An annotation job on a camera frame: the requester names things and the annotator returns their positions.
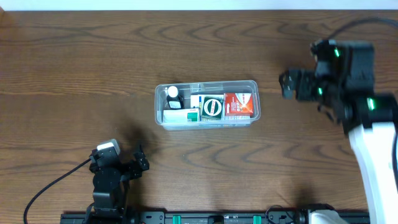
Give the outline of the red orange medicine box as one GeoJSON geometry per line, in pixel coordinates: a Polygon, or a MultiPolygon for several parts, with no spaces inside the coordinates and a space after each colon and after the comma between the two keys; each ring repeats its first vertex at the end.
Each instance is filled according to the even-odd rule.
{"type": "Polygon", "coordinates": [[[252,116],[254,114],[251,93],[225,93],[224,107],[226,116],[252,116]]]}

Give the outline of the white Panadol box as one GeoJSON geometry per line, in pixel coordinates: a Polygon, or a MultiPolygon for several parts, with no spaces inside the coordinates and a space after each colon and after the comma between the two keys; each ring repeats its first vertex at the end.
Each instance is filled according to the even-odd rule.
{"type": "Polygon", "coordinates": [[[198,108],[165,110],[163,113],[164,123],[192,123],[200,120],[198,108]]]}

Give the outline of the dark bottle white cap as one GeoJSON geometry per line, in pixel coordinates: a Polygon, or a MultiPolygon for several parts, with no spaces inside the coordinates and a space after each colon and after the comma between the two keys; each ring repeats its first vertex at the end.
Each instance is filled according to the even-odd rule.
{"type": "Polygon", "coordinates": [[[176,86],[170,86],[167,89],[167,103],[171,110],[183,109],[183,98],[179,95],[178,88],[176,86]]]}

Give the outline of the clear plastic container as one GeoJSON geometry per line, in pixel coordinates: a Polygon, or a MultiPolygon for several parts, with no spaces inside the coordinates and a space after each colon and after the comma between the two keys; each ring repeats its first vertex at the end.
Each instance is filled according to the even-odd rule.
{"type": "Polygon", "coordinates": [[[250,126],[252,122],[261,117],[261,107],[257,83],[253,80],[218,81],[218,82],[195,82],[195,83],[173,83],[161,84],[155,88],[155,122],[164,129],[186,130],[186,129],[211,129],[232,128],[250,126]],[[227,120],[227,121],[201,121],[192,123],[164,123],[163,113],[171,110],[167,103],[167,89],[176,86],[179,95],[183,98],[183,109],[191,109],[190,97],[192,95],[224,95],[225,93],[251,93],[254,106],[254,114],[250,119],[227,120]]]}

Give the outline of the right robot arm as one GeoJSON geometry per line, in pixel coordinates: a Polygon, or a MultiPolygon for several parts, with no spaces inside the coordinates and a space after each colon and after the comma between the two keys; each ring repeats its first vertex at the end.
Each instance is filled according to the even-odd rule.
{"type": "Polygon", "coordinates": [[[285,99],[332,110],[356,156],[371,223],[397,223],[397,100],[374,91],[374,47],[364,41],[319,40],[310,47],[314,70],[279,77],[285,99]]]}

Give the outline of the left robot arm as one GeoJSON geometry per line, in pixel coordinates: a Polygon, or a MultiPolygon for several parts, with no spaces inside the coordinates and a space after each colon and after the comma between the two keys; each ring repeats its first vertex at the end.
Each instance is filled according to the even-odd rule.
{"type": "Polygon", "coordinates": [[[83,223],[130,223],[134,215],[127,212],[129,182],[149,170],[149,162],[138,144],[133,159],[121,162],[117,140],[102,142],[90,154],[93,177],[93,203],[87,208],[83,223]]]}

